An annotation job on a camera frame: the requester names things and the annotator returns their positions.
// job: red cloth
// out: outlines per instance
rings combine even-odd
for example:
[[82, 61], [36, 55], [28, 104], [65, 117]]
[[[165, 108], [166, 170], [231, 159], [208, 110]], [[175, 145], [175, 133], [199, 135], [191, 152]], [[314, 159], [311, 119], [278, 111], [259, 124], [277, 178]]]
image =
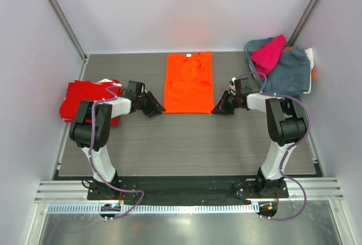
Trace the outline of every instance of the red cloth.
[[[69, 83], [66, 98], [59, 108], [61, 118], [64, 119], [65, 122], [72, 121], [75, 118], [81, 100], [97, 101], [103, 98], [112, 98], [113, 95], [106, 91], [106, 88], [114, 85], [113, 82], [93, 83], [90, 81], [75, 80]], [[120, 88], [113, 88], [112, 91], [117, 95], [121, 95]], [[111, 120], [111, 126], [117, 126], [118, 122], [119, 117], [113, 118]]]
[[261, 49], [254, 51], [251, 60], [255, 63], [255, 69], [258, 72], [268, 75], [278, 63], [286, 42], [285, 36], [280, 35]]

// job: floor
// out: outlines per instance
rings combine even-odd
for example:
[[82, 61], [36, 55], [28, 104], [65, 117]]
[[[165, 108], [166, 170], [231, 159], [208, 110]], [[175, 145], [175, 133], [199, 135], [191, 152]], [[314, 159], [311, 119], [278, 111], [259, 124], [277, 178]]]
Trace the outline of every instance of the floor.
[[[243, 52], [213, 53], [214, 99], [219, 101], [232, 77], [250, 72]], [[84, 80], [142, 81], [163, 101], [166, 53], [91, 55]], [[257, 84], [252, 80], [255, 91]], [[266, 116], [237, 110], [233, 116], [142, 112], [122, 116], [111, 128], [107, 147], [119, 175], [249, 175], [256, 174], [270, 146]], [[314, 174], [307, 143], [293, 152], [287, 174]], [[67, 140], [61, 176], [92, 175], [87, 158]]]
[[[278, 217], [289, 217], [302, 202], [280, 202]], [[328, 201], [309, 201], [304, 213], [288, 222], [256, 214], [133, 215], [96, 222], [99, 215], [47, 215], [41, 245], [342, 245]], [[66, 231], [77, 231], [67, 234]]]

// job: pink cloth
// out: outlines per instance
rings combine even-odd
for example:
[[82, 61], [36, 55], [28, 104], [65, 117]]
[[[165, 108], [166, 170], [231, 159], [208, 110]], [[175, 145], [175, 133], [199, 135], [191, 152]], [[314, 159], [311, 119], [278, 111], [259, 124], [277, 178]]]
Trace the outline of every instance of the pink cloth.
[[254, 51], [251, 56], [251, 60], [253, 60], [255, 64], [255, 69], [258, 72], [268, 75], [268, 73], [271, 72], [278, 63], [286, 42], [285, 36], [280, 35], [271, 40], [261, 49]]

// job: white cable track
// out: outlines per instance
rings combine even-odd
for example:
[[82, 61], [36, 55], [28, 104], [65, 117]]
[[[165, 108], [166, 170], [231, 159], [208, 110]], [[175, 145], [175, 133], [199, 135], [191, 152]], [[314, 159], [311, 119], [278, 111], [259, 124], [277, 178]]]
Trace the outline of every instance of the white cable track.
[[[124, 213], [131, 205], [122, 205], [120, 212], [102, 212], [101, 207], [105, 203], [86, 204], [50, 204], [47, 214], [107, 214]], [[225, 205], [225, 206], [153, 206], [139, 205], [130, 214], [207, 214], [207, 213], [258, 213], [259, 205], [253, 202], [250, 205]]]

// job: metal post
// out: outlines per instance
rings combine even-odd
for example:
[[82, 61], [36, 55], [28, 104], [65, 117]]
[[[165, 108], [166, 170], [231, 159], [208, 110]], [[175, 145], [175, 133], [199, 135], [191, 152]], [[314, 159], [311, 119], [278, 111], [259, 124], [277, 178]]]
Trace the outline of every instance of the metal post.
[[320, 0], [310, 0], [307, 8], [304, 10], [303, 15], [301, 16], [297, 26], [295, 27], [293, 34], [291, 35], [289, 39], [289, 44], [291, 46], [295, 45], [296, 40], [300, 36], [300, 33], [302, 32], [303, 28], [305, 27], [308, 19], [311, 17], [312, 12], [315, 10], [317, 4]]
[[69, 22], [68, 22], [67, 18], [65, 17], [61, 7], [59, 6], [57, 0], [48, 0], [48, 1], [50, 3], [51, 7], [53, 8], [55, 14], [57, 15], [60, 23], [63, 25], [63, 28], [67, 32], [70, 40], [74, 44], [74, 46], [75, 46], [76, 50], [78, 51], [80, 57], [82, 58], [83, 62], [85, 62], [87, 56], [85, 55], [83, 48], [80, 46], [78, 39], [76, 38], [72, 28], [70, 27]]

